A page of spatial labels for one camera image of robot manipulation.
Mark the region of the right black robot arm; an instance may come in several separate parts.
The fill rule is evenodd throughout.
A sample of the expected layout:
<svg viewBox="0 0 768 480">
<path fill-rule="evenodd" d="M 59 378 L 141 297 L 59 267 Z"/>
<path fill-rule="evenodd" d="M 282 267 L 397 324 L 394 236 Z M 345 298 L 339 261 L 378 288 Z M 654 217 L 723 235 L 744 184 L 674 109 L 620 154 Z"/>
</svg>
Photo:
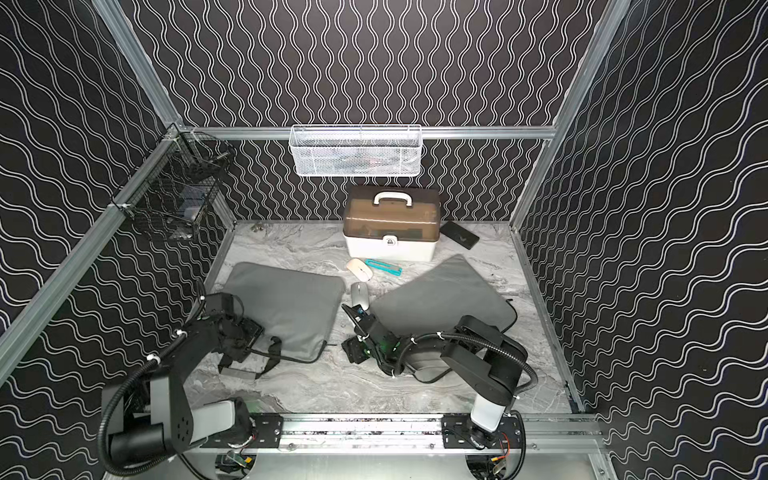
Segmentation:
<svg viewBox="0 0 768 480">
<path fill-rule="evenodd" d="M 372 359 L 382 373 L 396 378 L 409 370 L 407 361 L 414 352 L 437 352 L 475 392 L 469 418 L 445 430 L 477 450 L 509 444 L 499 432 L 502 418 L 522 393 L 538 385 L 538 374 L 522 344 L 471 315 L 449 331 L 397 336 L 360 305 L 344 304 L 342 310 L 354 325 L 355 335 L 342 343 L 350 363 Z"/>
</svg>

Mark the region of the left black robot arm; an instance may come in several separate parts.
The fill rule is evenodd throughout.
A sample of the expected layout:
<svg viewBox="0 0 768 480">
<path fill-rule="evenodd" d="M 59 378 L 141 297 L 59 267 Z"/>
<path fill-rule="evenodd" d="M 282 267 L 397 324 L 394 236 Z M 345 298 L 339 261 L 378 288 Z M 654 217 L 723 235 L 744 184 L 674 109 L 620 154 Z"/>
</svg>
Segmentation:
<svg viewBox="0 0 768 480">
<path fill-rule="evenodd" d="M 105 470 L 132 477 L 206 444 L 235 450 L 253 444 L 258 425 L 242 399 L 192 408 L 184 384 L 212 353 L 223 370 L 245 360 L 262 333 L 237 296 L 203 295 L 170 345 L 103 387 L 96 449 Z"/>
</svg>

